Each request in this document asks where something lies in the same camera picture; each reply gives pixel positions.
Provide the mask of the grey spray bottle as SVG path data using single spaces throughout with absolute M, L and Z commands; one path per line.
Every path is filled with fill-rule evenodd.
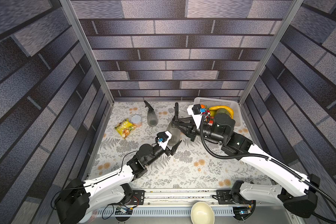
M 172 135 L 171 139 L 168 142 L 168 145 L 170 147 L 173 147 L 175 144 L 177 144 L 181 140 L 181 131 L 180 129 L 175 125 L 175 121 L 172 120 L 168 127 L 167 131 L 169 131 Z
M 150 127 L 155 127 L 158 124 L 158 117 L 154 111 L 147 112 L 147 123 Z

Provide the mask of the black spray nozzle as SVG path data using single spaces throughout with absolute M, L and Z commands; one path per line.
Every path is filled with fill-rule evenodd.
M 154 108 L 146 100 L 144 101 L 144 103 L 145 103 L 145 107 L 148 108 L 149 113 L 154 111 Z
M 175 110 L 175 113 L 174 113 L 173 120 L 174 122 L 177 122 L 179 119 L 179 103 L 178 102 L 175 103 L 174 110 Z

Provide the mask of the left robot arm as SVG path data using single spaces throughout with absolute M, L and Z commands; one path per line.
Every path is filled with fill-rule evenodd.
M 72 180 L 56 194 L 54 208 L 59 222 L 77 224 L 100 207 L 130 202 L 133 197 L 130 182 L 142 177 L 148 166 L 162 155 L 174 155 L 179 147 L 177 143 L 169 149 L 167 144 L 158 142 L 155 146 L 141 145 L 120 169 L 95 179 L 82 181 L 78 177 Z

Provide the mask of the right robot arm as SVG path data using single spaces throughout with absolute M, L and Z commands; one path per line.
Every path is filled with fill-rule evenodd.
M 201 139 L 211 156 L 247 163 L 273 179 L 275 185 L 254 185 L 236 181 L 226 201 L 235 204 L 267 202 L 281 204 L 289 212 L 302 218 L 315 215 L 320 179 L 316 175 L 304 175 L 269 156 L 245 136 L 234 132 L 235 120 L 226 113 L 218 113 L 209 125 L 210 113 L 198 111 L 187 118 L 174 115 L 171 124 L 194 141 Z

